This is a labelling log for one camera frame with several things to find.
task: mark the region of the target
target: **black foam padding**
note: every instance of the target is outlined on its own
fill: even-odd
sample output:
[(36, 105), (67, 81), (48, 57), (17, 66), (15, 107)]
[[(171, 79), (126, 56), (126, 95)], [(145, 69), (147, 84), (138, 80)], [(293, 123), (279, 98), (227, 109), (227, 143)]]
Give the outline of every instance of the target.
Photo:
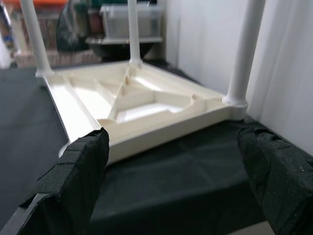
[(313, 234), (313, 158), (260, 127), (239, 132), (250, 185), (277, 235)]
[(75, 234), (82, 234), (98, 198), (108, 157), (109, 135), (103, 128), (79, 138), (37, 181), (25, 203), (37, 193), (51, 194), (70, 215)]

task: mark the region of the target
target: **plastic storage bin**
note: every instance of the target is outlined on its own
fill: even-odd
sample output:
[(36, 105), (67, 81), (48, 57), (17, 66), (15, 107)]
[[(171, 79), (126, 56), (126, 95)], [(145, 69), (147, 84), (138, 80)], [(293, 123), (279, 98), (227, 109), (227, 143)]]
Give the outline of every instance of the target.
[[(162, 11), (158, 5), (137, 5), (140, 38), (161, 36)], [(102, 5), (100, 13), (103, 15), (106, 38), (129, 39), (127, 5)]]

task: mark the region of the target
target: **black fabric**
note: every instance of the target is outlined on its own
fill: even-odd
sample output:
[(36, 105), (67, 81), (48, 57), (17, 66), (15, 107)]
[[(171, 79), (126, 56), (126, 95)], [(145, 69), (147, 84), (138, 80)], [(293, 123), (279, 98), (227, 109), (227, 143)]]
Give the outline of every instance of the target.
[(83, 234), (98, 198), (108, 158), (109, 135), (103, 128), (79, 138), (37, 181), (26, 202), (37, 193), (51, 194), (70, 215), (75, 234)]
[[(35, 71), (0, 74), (0, 228), (67, 142)], [(223, 122), (108, 167), (90, 231), (218, 235), (264, 220), (236, 144), (244, 126)]]
[(244, 128), (238, 143), (275, 234), (313, 234), (313, 158), (262, 127)]

